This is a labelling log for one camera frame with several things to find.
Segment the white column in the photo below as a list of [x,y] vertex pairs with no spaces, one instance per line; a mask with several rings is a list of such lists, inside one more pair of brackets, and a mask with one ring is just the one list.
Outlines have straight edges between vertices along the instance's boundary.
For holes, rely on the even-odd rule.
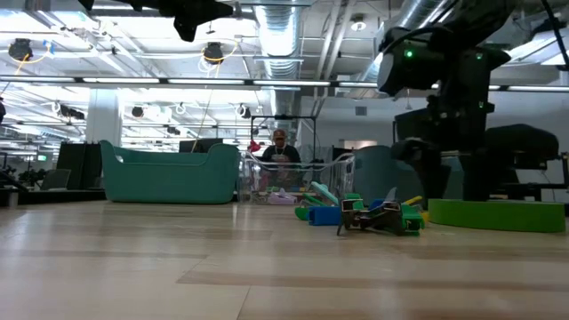
[[569,71],[559,71],[559,85],[569,86]]
[[87,115],[86,141],[96,143],[107,140],[120,147],[123,131],[124,106],[118,90],[91,89]]

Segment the ventilation duct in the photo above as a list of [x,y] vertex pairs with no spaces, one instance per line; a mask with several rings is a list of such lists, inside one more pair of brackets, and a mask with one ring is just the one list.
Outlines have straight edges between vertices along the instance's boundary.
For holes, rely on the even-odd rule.
[[[393,23],[389,24],[389,27],[402,27],[410,30],[425,27],[450,3],[450,0],[405,0],[399,16]],[[382,23],[377,34],[379,41],[383,39],[386,30],[387,27]],[[378,55],[362,72],[357,81],[376,82],[377,75],[380,73],[380,64],[381,56]],[[379,94],[376,90],[355,89],[348,94],[348,97],[353,99],[377,98]]]
[[[256,6],[254,11],[259,22],[259,41],[263,55],[286,58],[296,55],[299,44],[301,8],[271,5]],[[299,77],[298,61],[265,60],[264,64],[269,79],[298,79]],[[300,92],[272,90],[270,102],[274,115],[297,116],[301,112]],[[286,123],[276,122],[276,127],[285,128],[286,126]],[[293,122],[293,129],[298,129],[298,121]]]

